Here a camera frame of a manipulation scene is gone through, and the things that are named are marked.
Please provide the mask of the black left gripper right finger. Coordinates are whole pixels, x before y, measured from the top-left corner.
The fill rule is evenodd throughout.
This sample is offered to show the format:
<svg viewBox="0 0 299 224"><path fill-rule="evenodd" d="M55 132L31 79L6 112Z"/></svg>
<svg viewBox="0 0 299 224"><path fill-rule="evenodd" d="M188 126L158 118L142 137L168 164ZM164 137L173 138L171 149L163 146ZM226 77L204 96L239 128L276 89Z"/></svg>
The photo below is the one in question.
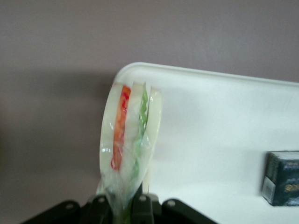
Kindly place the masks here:
<svg viewBox="0 0 299 224"><path fill-rule="evenodd" d="M171 198L163 203L157 195L141 194L134 197L130 215L131 224L214 224L182 201Z"/></svg>

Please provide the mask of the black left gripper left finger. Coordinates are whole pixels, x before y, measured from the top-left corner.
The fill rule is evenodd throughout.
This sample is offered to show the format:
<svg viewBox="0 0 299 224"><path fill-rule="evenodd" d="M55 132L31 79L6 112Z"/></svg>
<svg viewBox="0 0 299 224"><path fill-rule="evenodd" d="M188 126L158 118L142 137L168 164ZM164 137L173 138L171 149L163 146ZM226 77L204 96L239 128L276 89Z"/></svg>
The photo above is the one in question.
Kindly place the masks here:
<svg viewBox="0 0 299 224"><path fill-rule="evenodd" d="M24 224L111 224L112 212L103 195L92 196L80 206L73 200L63 201L23 222Z"/></svg>

